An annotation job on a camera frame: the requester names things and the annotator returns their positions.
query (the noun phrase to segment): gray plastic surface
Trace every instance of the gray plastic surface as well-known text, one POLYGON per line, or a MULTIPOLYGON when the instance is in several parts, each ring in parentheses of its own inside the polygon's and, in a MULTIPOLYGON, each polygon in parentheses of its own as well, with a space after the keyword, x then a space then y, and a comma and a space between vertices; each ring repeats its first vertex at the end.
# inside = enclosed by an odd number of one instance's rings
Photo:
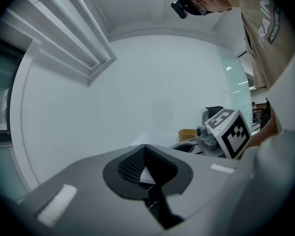
MULTIPOLYGON (((137 236, 163 232, 164 229, 148 211, 144 202, 119 197, 109 189, 103 179, 106 164, 135 147, 118 149, 73 163, 30 193, 22 206, 35 215, 63 184, 69 184, 77 188, 77 194, 56 223, 56 232, 84 236, 137 236)), ((184 160, 197 174, 182 195, 167 198, 171 210, 183 218, 190 217, 205 205, 230 177, 229 174, 210 169, 211 164, 218 163, 231 168, 238 164, 237 160, 198 156, 161 146, 155 147, 184 160)))
POLYGON ((199 155, 203 155, 203 153, 202 153, 202 149, 200 148, 200 146, 199 146, 199 144, 197 143, 196 139, 190 139, 190 140, 182 141, 182 142, 180 142, 180 143, 177 143, 177 144, 171 146, 170 148, 176 148, 177 146, 179 146, 179 145, 183 145, 183 144, 192 144, 192 145, 195 147, 195 149, 194 149, 193 151, 191 151, 190 153, 188 153, 188 154, 197 154, 197 153, 201 153, 201 154, 199 154, 199 155))
POLYGON ((236 236, 266 222, 295 185, 295 132, 247 149, 240 161, 154 146, 186 162, 194 175, 181 195, 166 197, 171 211, 185 220, 164 230, 144 202, 119 197, 103 180, 106 164, 136 147, 73 163, 30 193, 22 207, 35 215, 63 184, 70 184, 77 195, 53 228, 62 235, 236 236), (215 170, 213 164, 235 171, 215 170))
POLYGON ((224 152, 220 145, 218 144, 215 137, 211 134, 207 133, 207 127, 205 125, 198 126, 197 130, 201 130, 201 135, 196 135, 195 139, 197 143, 199 144, 202 152, 206 156, 213 156, 213 157, 219 157, 224 155, 224 152))

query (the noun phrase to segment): black mesh fabric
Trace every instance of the black mesh fabric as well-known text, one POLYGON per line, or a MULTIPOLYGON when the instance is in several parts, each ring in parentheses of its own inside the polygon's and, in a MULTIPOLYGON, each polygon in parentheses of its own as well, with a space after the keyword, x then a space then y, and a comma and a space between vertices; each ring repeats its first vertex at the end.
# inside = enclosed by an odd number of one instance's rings
POLYGON ((176 165, 150 149, 146 149, 146 166, 159 186, 173 179, 178 172, 176 165))
POLYGON ((139 184, 140 176, 145 167, 145 149, 130 156, 118 166, 120 176, 131 183, 139 184))

